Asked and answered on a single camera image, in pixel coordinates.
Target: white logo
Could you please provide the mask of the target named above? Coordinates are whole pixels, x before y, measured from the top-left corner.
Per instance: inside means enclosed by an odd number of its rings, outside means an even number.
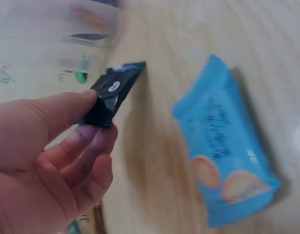
[[[117,90],[119,88],[119,86],[120,86],[120,82],[119,81],[115,81],[113,83],[113,86],[111,86],[109,88],[109,92],[114,92],[115,90]]]

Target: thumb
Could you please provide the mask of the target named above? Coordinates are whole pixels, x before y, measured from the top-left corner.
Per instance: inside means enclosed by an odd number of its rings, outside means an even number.
[[[96,103],[97,96],[95,90],[63,93],[33,100],[29,108],[43,121],[49,142],[65,131],[71,122],[87,114]]]

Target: finger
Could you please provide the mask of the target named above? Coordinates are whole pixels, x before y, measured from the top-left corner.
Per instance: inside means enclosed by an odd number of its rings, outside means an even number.
[[[117,128],[114,125],[111,129],[99,129],[83,155],[60,171],[71,189],[80,186],[88,178],[97,157],[111,154],[117,135]]]
[[[90,177],[73,190],[79,215],[94,207],[104,196],[113,181],[112,159],[101,155],[93,165]]]
[[[66,130],[71,122],[87,114],[96,100],[96,91],[88,90],[81,94],[64,93],[39,100],[27,100],[26,104],[44,124],[49,142]]]
[[[42,153],[42,156],[47,157],[52,165],[61,170],[81,156],[94,139],[98,129],[91,125],[80,125],[61,143]]]

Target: hand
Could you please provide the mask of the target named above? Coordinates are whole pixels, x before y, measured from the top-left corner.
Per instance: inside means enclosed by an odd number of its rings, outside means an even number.
[[[96,100],[91,90],[0,103],[0,234],[56,234],[101,200],[115,126],[78,126],[42,152]]]

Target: fingernail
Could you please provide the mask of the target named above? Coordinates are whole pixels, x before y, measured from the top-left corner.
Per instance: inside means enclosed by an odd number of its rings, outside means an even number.
[[[93,90],[93,89],[89,89],[89,90],[83,91],[81,94],[82,94],[83,96],[91,96],[91,95],[95,95],[95,94],[96,94],[96,91]]]

